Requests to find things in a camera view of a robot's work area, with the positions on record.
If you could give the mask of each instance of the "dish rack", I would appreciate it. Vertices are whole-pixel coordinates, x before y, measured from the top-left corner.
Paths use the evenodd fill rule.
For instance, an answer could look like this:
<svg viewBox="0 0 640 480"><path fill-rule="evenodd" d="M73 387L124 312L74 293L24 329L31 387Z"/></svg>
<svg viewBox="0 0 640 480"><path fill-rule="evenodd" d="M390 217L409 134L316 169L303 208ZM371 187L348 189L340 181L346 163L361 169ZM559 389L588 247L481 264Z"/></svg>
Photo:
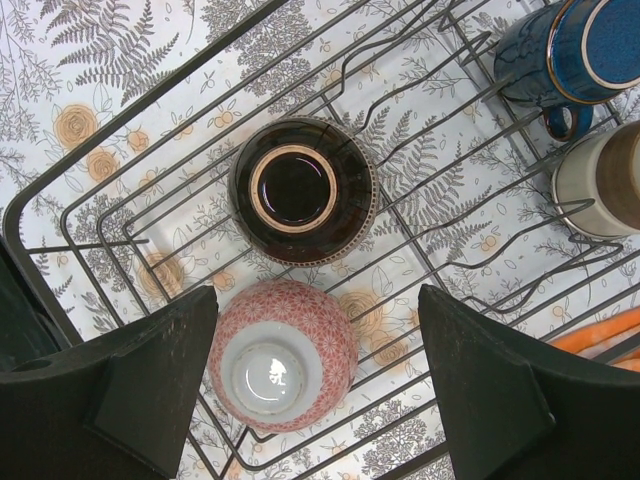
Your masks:
<svg viewBox="0 0 640 480"><path fill-rule="evenodd" d="M371 13L371 11L367 11L367 9L373 9L374 11L376 8L380 9L380 2L377 0L348 0L343 2L340 11L334 9L336 11L331 14L330 20L315 27L306 37L294 39L295 41L292 42L289 48L282 52L277 52L278 54L269 62L257 67L252 73L238 81L238 83L227 83L227 90L224 93L214 100L207 102L206 106L197 112L190 116L188 115L184 121L177 122L175 128L171 129L156 143L153 143L133 160L129 161L126 166L123 166L116 174L86 194L78 197L73 202L70 202L70 204L65 207L64 213L60 216L59 223L60 234L66 242L64 245L42 248L27 247L26 242L21 238L19 233L20 218L26 206L38 198L39 195L42 195L47 187L62 179L69 169L80 164L92 150L103 144L111 136L117 135L126 125L135 122L135 119L139 115L153 108L154 104L165 95L171 95L173 89L179 89L180 85L184 85L185 82L188 83L190 77L194 75L195 72L206 68L208 65L215 64L216 58L223 54L234 42L242 39L244 35L247 35L248 32L256 28L260 22L287 4L287 0L267 1L253 12L247 14L233 28L216 38L209 46L184 63L184 65L175 70L171 75L162 79L156 87L124 109L122 113L104 125L98 133L52 166L50 170L32 184L28 185L13 200L5 212L4 235L6 236L7 244L11 252L20 264L25 278L43 301L51 318L66 336L69 343L79 343L82 341L82 338L69 318L68 309L59 303L51 286L38 269L35 262L37 255L60 251L73 252L84 275L86 275L87 281L95 288L102 308L105 312L108 312L117 326L122 326L128 319L122 318L122 309L116 305L111 292L97 278L96 272L92 270L86 261L87 252L99 249L106 253L109 260L113 262L115 268L121 275L125 292L131 295L142 314L148 314L149 311L156 308L156 306L149 305L147 299L144 298L140 285L132 279L130 273L131 265L123 264L123 249L132 252L133 258L139 262L141 268L148 273L156 287L161 291L164 301L171 301L176 296L183 295L184 292L198 285L211 283L216 275L230 268L234 268L234 265L241 263L244 261L243 259L254 255L250 247L245 248L243 246L237 255L224 260L208 273L198 276L184 291L174 292L166 287L162 279L158 278L158 269L160 269L162 265L167 264L167 262L170 262L172 258L177 258L181 251L193 246L208 235L215 233L221 225L226 224L226 222L230 223L229 217L222 216L215 218L207 224L204 229L198 231L195 236L184 242L178 248L165 251L163 258L156 259L153 264L149 263L148 256L145 256L144 250L152 236L150 232L153 232L154 228L158 224L161 224L163 219L174 213L177 209L184 208L185 206L188 207L190 201L194 202L195 200L193 199L197 195L206 191L206 189L210 188L214 183L224 181L229 161L237 150L237 145L226 149L226 151L223 151L216 158L211 159L211 161L202 166L194 175L183 178L181 182L173 186L171 191L168 193L165 192L159 199L156 200L153 198L147 200L149 196L145 192L155 188L155 186L161 185L163 179L168 178L174 172L177 172L179 168L192 162L194 158L202 154L205 149L223 145L226 140L234 134L234 131L246 122L254 119L256 120L255 125L259 125L257 119L260 119L261 115L267 115L269 112L273 114L274 110L276 113L283 115L304 113L307 115L324 115L331 117L336 122L347 123L350 128L355 130L356 134L363 135L365 136L365 140L371 141L371 137L366 137L366 135L371 135L368 129L372 124L375 124L378 118L376 115L379 114L381 109L384 109L384 105L389 102L397 103L399 99L405 94L408 95L410 92L415 93L416 90L419 92L423 84L433 79L438 79L446 83L447 79L451 80L451 76L447 73L447 69L450 67L455 67L466 72L474 85L475 92L466 96L462 94L464 98L456 97L455 101L457 105L455 108L443 112L440 116L435 115L430 117L422 128L410 135L405 135L401 141L388 146L384 152L385 154L381 155L378 162L381 177L384 178L386 175L388 179L393 178L393 175L389 172L394 168L394 158L398 155L406 155L404 149L407 146L433 135L434 132L443 125L453 125L455 118L460 117L460 115L475 115L476 112L478 112L479 104L489 106L488 108L490 108L491 111L500 112L500 114L496 114L493 119L483 117L482 120L483 122L493 121L494 133L482 141L476 142L472 148L466 152L458 149L457 154L448 159L446 163L438 165L437 168L428 171L423 177L420 177L420 174L416 174L415 179L418 181L409 185L407 188L403 187L394 190L390 187L391 180L387 183L382 182L382 202L378 215L386 216L388 221L391 222L388 223L388 225L391 225L393 232L397 234L396 237L393 237L395 238L394 243L385 246L384 251L381 253L376 252L373 254L364 252L362 255L357 256L358 263L352 265L338 282L329 288L325 288L325 290L331 292L339 286L347 285L355 281L359 276L364 275L364 272L371 272L372 269L377 268L376 265L381 264L381 262L393 262L394 259L397 258L398 252L402 249L406 249L406 251L412 253L422 273L413 274L413 276L409 275L409 280L404 283L400 282L402 283L400 288L394 290L393 293L386 294L379 298L379 301L373 307L359 312L352 321L356 322L366 315L371 314L376 309L396 302L403 294L409 291L415 291L422 283L432 282L474 306L474 308L489 316L493 316L496 320L508 323L514 328L521 328L532 316L540 312L544 313L550 306L557 304L559 300L569 298L572 294L584 291L585 289L591 290L592 286L595 286L598 282L603 282L611 272L620 269L635 271L634 262L636 258L640 256L640 250L635 249L631 243L623 240L590 240L572 232L570 228L562 222L562 219L569 214L587 208L592 200L585 199L583 202L562 205L561 207L564 213L560 213L557 210L558 205L553 203L552 195L548 189L549 177L554 167L558 164L559 159L561 159L562 154L566 152L571 145L541 147L540 142L534 138L536 136L536 128L539 129L540 112L516 110L504 102L498 95L501 85L493 81L489 65L490 54L499 38L500 32L480 31L474 33L467 23L482 7L492 2L495 3L496 1L497 0L475 2L467 2L466 0L415 0L410 2L407 0L406 2L402 2L397 9L393 9L392 13L377 15L375 17L377 21L375 25L354 31L353 41L348 42L348 45L338 53L331 54L329 58L320 61L312 69L309 69L306 74L298 78L292 78L286 87L283 87L279 92L274 93L272 97L263 101L258 107L254 108L250 114L242 116L240 121L233 123L202 145L194 147L193 151L186 154L183 158L176 159L175 162L173 162L173 166L159 172L154 178L150 178L144 186L140 185L139 188L133 190L121 189L118 186L120 179L123 178L127 171L136 168L138 164L142 164L146 158L154 152L159 151L162 146L168 145L168 142L184 135L185 130L192 125L199 121L207 120L207 115L211 115L212 112L215 113L214 109L219 108L221 105L228 105L230 99L234 98L234 95L241 94L252 85L252 82L255 82L262 75L268 74L272 70L278 72L278 74L282 74L282 70L278 70L278 66L286 62L287 59L300 58L299 52L306 52L308 46L313 42L316 42L314 44L316 46L317 42L320 42L320 50L322 51L323 46L326 44L322 36L326 35L327 32L336 25L346 21L355 22L354 18L356 15L363 14L363 12ZM545 2L540 2L540 4L542 3L548 4L549 1L545 0ZM370 105L368 104L365 107L363 115L353 119L345 116L344 112L340 113L340 108L337 106L340 99L348 97L351 91L355 92L356 88L360 89L361 87L361 83L357 84L353 80L352 77L354 77L354 75L363 70L371 73L374 69L373 65L375 65L375 62L382 62L387 58L393 58L394 55L399 55L407 48L411 49L416 45L427 45L431 42L432 37L425 32L433 31L444 34L450 39L450 51L446 51L446 54L442 54L443 52L439 51L442 54L439 57L438 55L434 55L437 57L437 60L432 60L432 64L423 65L424 73L422 75L416 78L405 78L404 84L400 87L388 85L384 93L382 93L380 89L380 91L377 92L377 96L369 97ZM337 74L332 75L332 72L336 71L340 72L339 76ZM328 75L326 75L326 79L324 77L320 78L321 86L318 86L318 82L315 81L314 83L314 80L318 80L318 76L324 72ZM429 97L425 94L424 98L424 108L427 109L429 107ZM279 112L278 108L273 108L277 102L282 104L283 101L287 105L285 112ZM422 105L415 107L416 110L421 108L423 108ZM621 125L622 123L623 119L620 112L615 109L613 104L608 103L602 107L601 115L594 125L593 130L598 131L604 128L610 128L611 126ZM447 174L452 171L455 172L456 169L470 162L476 165L479 164L487 173L499 171L499 169L496 170L499 166L492 164L490 160L486 160L485 158L485 161L483 161L483 154L490 152L493 145L498 142L510 146L510 151L520 165L516 167L515 170L513 170L513 167L509 167L512 169L512 175L506 176L503 174L506 180L497 182L498 188L496 188L495 191L483 194L474 202L461 199L456 208L447 209L446 212L443 211L444 213L438 217L440 219L439 222L430 223L427 228L416 230L416 226L412 225L408 220L408 215L403 206L406 205L405 202L411 203L412 198L416 196L420 197L420 195L422 195L420 198L426 199L426 201L429 202L430 197L427 194L421 194L421 192L433 192L433 189L437 192L438 189L441 188L440 185L442 185L441 182L439 183L439 180L445 178L449 178L449 182L459 181L456 180L458 177L455 177L455 175L448 177ZM425 156L420 158L420 161L425 158L431 158L429 157L428 149L423 150L423 153ZM204 183L201 183L200 186L196 188L198 182ZM434 250L430 250L428 244L425 244L425 237L428 237L432 244L443 241L444 236L439 236L439 232L445 232L451 229L453 229L451 231L453 231L454 235L463 235L464 232L462 230L456 230L456 226L464 224L467 219L474 215L482 214L483 211L488 210L489 205L495 206L497 199L511 194L521 193L523 191L521 188L523 185L528 186L527 191L537 192L539 195L539 197L537 197L539 207L536 207L536 209L534 209L535 211L532 211L528 215L528 220L524 222L524 227L508 235L508 238L503 241L502 245L491 251L484 259L475 262L465 261L466 255L462 251L463 247L460 247L458 249L459 251L452 254L451 251L455 250L454 242L452 243L453 247L451 247L450 254L444 258L444 261L439 262ZM104 189L113 188L114 186L118 188L118 193L122 196L119 197L117 202L108 204L105 209L100 212L100 217L96 219L95 235L98 241L94 243L78 241L74 238L74 232L69 227L70 219L73 218L73 215L77 214L78 208L84 205L85 202L91 201L97 195L100 195ZM176 200L175 203L169 205L170 202L166 202L165 200L171 196L175 196ZM129 208L128 206L136 203L136 200L139 205L141 205L138 212L133 215L133 217L130 216L126 218L123 223L117 224L114 227L114 223L110 220L112 216L115 216L114 214L117 214L117 212L122 209ZM114 235L113 229L116 227L119 229L119 233ZM524 274L526 281L517 281L515 284L511 284L504 295L481 297L480 295L474 294L473 289L462 288L459 284L452 282L449 277L443 275L447 269L455 269L462 277L466 275L468 283L481 282L484 275L478 277L478 273L486 273L487 268L495 265L494 262L508 257L515 251L517 248L515 246L516 243L522 241L528 235L533 235L543 230L555 232L554 235L562 238L571 248L564 252L564 256L560 262L554 260L554 263L549 268L545 267L545 270L542 272L537 272L532 265L532 274L528 275L528 277L526 272ZM483 240L483 242L482 245L487 243L486 239ZM576 277L571 277L573 279L568 283L567 281L562 281L562 279L566 280L566 274L578 271L582 272L578 281L575 280ZM281 271L275 276L292 275L293 273L296 272L292 272L292 269L282 267ZM553 288L546 288L556 279L560 280L555 282ZM640 285L633 284L629 281L628 288L618 289L615 293L608 295L607 298L599 299L597 304L593 306L589 305L579 315L574 314L572 317L562 318L561 324L555 325L546 333L539 333L537 336L541 340L549 340L588 319L593 319L594 315L597 316L599 312L613 305L617 305L629 297L634 297L639 289ZM284 441L280 442L278 438L280 436L267 435L247 427L230 429L226 423L227 417L224 412L220 410L219 405L212 403L210 389L208 390L206 386L203 387L198 398L199 415L194 420L194 423L202 424L204 422L212 427L212 431L215 430L215 432L210 433L211 435L217 436L217 440L214 440L218 442L216 448L223 452L224 455L223 457L219 457L216 456L216 454L212 454L208 446L203 446L195 434L191 433L187 439L189 447L187 457L198 464L199 468L200 466L202 467L203 476L206 476L206 473L208 473L214 479L225 477L235 479L238 478L238 475L242 477L244 474L253 475L254 478L262 478L261 476L255 477L259 474L264 475L264 478L274 480L285 478L322 478L323 480L327 480L334 478L327 472L332 471L332 466L340 462L341 459L344 459L354 452L357 454L360 449L379 441L385 435L396 431L396 429L402 428L403 425L412 422L412 419L415 419L417 415L432 411L435 412L437 416L436 398L432 392L431 396L428 396L428 400L425 401L423 398L415 408L399 412L386 424L377 425L373 431L369 432L363 438L350 441L348 444L345 442L334 442L334 444L331 444L329 440L332 432L336 432L341 428L349 428L349 425L353 425L353 422L362 422L367 412L370 412L373 408L379 407L399 395L406 394L410 391L413 392L414 390L411 389L414 387L430 389L428 370L421 372L415 369L412 375L406 378L406 381L401 385L397 383L384 383L382 381L388 372L398 366L405 365L408 359L414 356L424 355L422 353L423 350L420 345L418 331L419 327L413 324L393 339L393 341L372 351L362 352L360 363L364 364L370 362L372 358L383 354L386 349L393 348L393 346L399 342L405 340L412 342L411 350L399 358L394 359L384 366L367 370L365 374L357 379L350 396L357 395L360 389L365 387L369 382L375 382L376 379L378 385L384 387L383 394L375 399L369 399L366 404L360 408L349 411L349 413L334 416L335 418L332 418L328 424L318 426L316 431L311 429L308 434L300 437L295 437L294 435L294 438L297 440L293 442L289 441L289 444L294 443L293 447L288 447ZM636 342L636 347L638 345L640 345L640 340ZM609 353L607 359L611 360L611 356L611 353ZM433 438L434 440L432 442L429 442L424 445L424 448L421 448L423 451L412 450L411 458L404 458L402 462L395 462L391 467L382 470L370 468L368 474L371 475L372 478L375 476L385 480L405 478L409 475L415 475L412 478L453 478L453 473L447 460L446 440L442 432L440 431L440 433L434 435ZM278 448L267 457L262 456L260 460L255 460L254 457L250 457L250 455L247 454L248 451L256 452L263 450L263 447L271 445L274 442L280 442L277 443ZM309 448L318 445L327 449L328 455L326 458L320 458L320 456L318 456L317 459L311 459L309 457ZM295 472L286 466L288 465L286 463L288 459L294 459L293 463L298 466ZM238 465L243 469L244 473L233 473L236 472L235 469ZM187 478L185 472L182 472L179 478ZM349 477L351 480L355 480L356 478L349 474L340 473L339 470L338 475L341 475L344 479Z"/></svg>

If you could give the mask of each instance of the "red and white patterned bowl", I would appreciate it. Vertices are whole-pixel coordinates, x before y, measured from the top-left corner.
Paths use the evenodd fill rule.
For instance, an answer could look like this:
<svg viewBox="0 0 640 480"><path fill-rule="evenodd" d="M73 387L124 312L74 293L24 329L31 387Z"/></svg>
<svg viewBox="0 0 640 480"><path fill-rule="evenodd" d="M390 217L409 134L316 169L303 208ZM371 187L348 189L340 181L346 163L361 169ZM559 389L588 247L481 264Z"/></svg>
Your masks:
<svg viewBox="0 0 640 480"><path fill-rule="evenodd" d="M269 280L236 295L218 319L208 369L222 405L271 433L316 423L342 401L358 366L348 317L324 292Z"/></svg>

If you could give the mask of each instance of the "ceramic dish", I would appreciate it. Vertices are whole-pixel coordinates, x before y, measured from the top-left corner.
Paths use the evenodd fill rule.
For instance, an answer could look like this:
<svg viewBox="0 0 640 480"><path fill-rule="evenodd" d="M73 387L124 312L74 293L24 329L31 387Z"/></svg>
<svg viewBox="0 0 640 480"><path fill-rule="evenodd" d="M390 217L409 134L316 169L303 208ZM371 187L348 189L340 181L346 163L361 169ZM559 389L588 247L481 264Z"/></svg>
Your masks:
<svg viewBox="0 0 640 480"><path fill-rule="evenodd" d="M349 391L358 365L355 334L338 303L292 280L236 295L216 325L208 369L222 405L271 433L299 430Z"/></svg>
<svg viewBox="0 0 640 480"><path fill-rule="evenodd" d="M240 148L228 183L231 215L272 260L313 267L347 255L377 209L378 178L366 148L328 120L289 117Z"/></svg>

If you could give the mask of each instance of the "blue mug handle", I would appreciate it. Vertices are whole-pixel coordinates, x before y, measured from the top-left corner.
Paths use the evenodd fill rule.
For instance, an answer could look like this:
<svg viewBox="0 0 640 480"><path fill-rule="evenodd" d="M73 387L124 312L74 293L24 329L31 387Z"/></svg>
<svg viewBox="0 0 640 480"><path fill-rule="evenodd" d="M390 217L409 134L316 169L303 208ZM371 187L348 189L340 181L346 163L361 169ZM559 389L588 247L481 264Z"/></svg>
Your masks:
<svg viewBox="0 0 640 480"><path fill-rule="evenodd" d="M571 127L564 120L563 110L571 112ZM591 128L593 107L591 105L568 105L542 110L547 132L559 142L568 142L582 137Z"/></svg>

